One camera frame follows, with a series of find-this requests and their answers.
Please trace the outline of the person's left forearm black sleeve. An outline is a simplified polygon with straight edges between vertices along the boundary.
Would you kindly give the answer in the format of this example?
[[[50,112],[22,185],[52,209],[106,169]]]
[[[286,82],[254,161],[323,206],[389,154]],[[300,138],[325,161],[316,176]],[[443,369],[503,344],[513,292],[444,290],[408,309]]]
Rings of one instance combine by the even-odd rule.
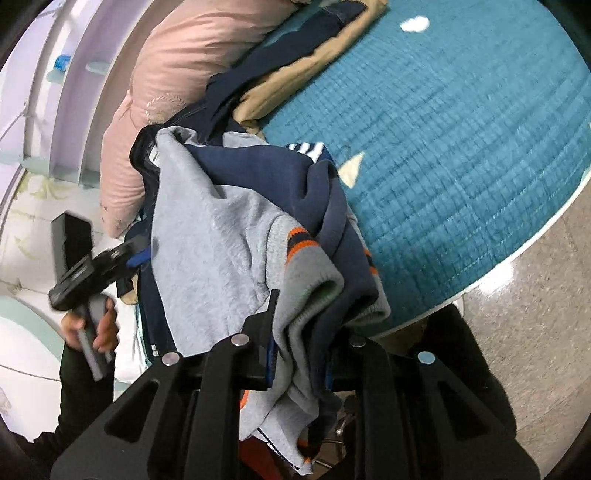
[[[50,476],[58,457],[112,403],[114,366],[95,381],[82,352],[64,345],[60,364],[60,414],[53,432],[43,432],[32,442],[18,440],[44,479]]]

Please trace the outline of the person's left hand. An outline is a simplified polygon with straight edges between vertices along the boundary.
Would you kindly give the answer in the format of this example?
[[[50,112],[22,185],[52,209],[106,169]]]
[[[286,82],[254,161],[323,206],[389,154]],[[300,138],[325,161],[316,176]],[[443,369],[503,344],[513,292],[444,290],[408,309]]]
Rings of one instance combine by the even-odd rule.
[[[114,352],[118,345],[119,328],[116,324],[117,311],[112,298],[105,300],[105,313],[96,327],[96,338],[93,348],[100,352]],[[85,320],[73,311],[69,311],[60,323],[65,343],[73,350],[81,352],[82,347],[78,338],[78,331],[85,327]]]

